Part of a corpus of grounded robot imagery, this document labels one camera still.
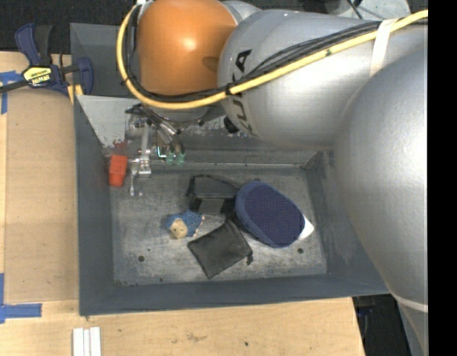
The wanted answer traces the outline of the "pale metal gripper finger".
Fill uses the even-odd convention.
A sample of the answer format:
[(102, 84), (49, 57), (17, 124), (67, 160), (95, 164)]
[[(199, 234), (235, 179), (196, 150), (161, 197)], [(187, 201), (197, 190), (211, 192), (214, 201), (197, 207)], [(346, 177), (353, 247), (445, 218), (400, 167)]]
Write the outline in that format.
[(135, 181), (139, 175), (139, 159), (136, 158), (131, 161), (131, 169), (130, 169), (130, 188), (129, 194), (134, 197), (135, 196)]
[(151, 158), (149, 156), (141, 156), (139, 160), (139, 195), (144, 194), (144, 186), (149, 178), (151, 178)]

